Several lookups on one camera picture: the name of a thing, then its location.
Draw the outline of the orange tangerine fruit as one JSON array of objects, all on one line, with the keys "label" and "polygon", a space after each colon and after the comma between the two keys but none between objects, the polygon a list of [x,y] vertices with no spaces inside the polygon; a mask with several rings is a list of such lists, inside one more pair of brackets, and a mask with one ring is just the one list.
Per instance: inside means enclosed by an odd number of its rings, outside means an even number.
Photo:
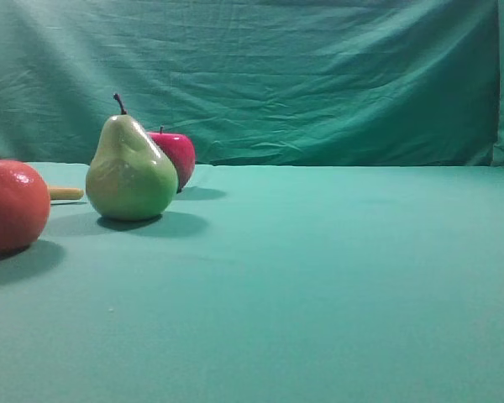
[{"label": "orange tangerine fruit", "polygon": [[17,160],[0,160],[0,254],[35,242],[50,215],[50,194],[41,175]]}]

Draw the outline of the green pear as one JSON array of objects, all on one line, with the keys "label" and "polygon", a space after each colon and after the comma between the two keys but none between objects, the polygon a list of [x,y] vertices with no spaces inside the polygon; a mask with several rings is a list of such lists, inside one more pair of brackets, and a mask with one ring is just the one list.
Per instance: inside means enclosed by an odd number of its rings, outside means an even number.
[{"label": "green pear", "polygon": [[173,201],[178,174],[170,158],[113,94],[119,113],[102,126],[85,191],[100,216],[139,222],[160,216]]}]

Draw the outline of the red apple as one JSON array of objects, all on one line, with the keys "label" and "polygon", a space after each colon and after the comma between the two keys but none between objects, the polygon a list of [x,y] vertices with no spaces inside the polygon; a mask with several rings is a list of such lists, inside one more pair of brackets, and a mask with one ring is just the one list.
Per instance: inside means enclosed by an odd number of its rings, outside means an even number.
[{"label": "red apple", "polygon": [[191,179],[196,165],[196,150],[193,142],[184,134],[167,133],[163,127],[148,135],[168,156],[176,168],[178,176],[177,192],[180,193]]}]

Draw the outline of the yellow banana tip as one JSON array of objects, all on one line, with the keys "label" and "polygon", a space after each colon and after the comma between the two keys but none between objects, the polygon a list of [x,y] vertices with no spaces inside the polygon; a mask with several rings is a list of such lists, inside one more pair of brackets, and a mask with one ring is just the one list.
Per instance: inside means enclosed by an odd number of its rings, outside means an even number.
[{"label": "yellow banana tip", "polygon": [[50,199],[52,201],[54,200],[75,201],[82,199],[84,196],[84,190],[74,187],[49,186],[48,192],[50,194]]}]

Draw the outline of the green tablecloth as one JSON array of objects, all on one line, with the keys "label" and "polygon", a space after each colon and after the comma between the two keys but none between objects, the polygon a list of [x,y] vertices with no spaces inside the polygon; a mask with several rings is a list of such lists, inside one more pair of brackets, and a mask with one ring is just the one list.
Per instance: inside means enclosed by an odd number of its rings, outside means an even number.
[{"label": "green tablecloth", "polygon": [[0,402],[504,402],[504,168],[198,166],[0,259]]}]

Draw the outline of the green backdrop cloth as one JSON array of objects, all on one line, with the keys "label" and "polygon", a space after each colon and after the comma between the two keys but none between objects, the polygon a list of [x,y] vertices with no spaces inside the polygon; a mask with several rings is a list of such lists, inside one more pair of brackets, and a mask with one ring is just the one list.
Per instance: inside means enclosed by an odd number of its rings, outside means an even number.
[{"label": "green backdrop cloth", "polygon": [[504,1],[0,1],[0,158],[119,93],[212,165],[504,165]]}]

